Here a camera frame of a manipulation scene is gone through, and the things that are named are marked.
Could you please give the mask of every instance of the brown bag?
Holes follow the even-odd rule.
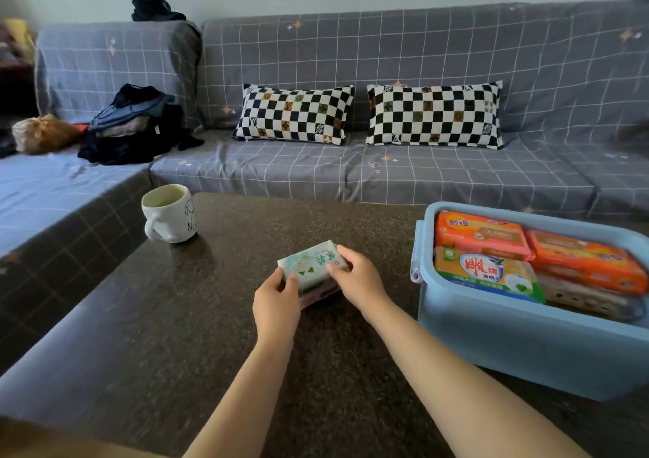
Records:
[[[83,132],[48,114],[31,117],[12,126],[16,150],[26,154],[43,154],[64,149],[77,142]]]

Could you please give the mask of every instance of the black and white checkered pillow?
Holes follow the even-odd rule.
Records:
[[[453,145],[499,149],[502,81],[483,85],[368,85],[368,145]]]
[[[327,90],[277,90],[243,86],[243,110],[237,138],[277,138],[333,143],[345,140],[345,119],[354,86]]]

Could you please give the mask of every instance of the sofa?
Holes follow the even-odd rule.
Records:
[[[205,144],[141,166],[70,149],[0,160],[0,372],[143,240],[152,187],[299,200],[439,200],[567,216],[649,212],[649,1],[58,25],[38,38],[41,113],[87,123],[123,83],[176,96]],[[365,144],[366,85],[502,80],[501,150]],[[243,83],[355,85],[341,146],[238,141]]]

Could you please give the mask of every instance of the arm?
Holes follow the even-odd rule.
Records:
[[[278,291],[282,269],[255,292],[257,344],[185,458],[256,458],[262,453],[300,319],[297,279]]]
[[[347,273],[327,266],[376,329],[458,458],[587,458],[554,424],[425,331],[387,296],[376,268],[344,246]]]

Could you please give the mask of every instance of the left hand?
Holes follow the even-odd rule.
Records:
[[[253,316],[257,325],[257,343],[282,347],[293,346],[293,337],[300,321],[297,275],[286,280],[280,291],[283,271],[280,267],[255,291]]]

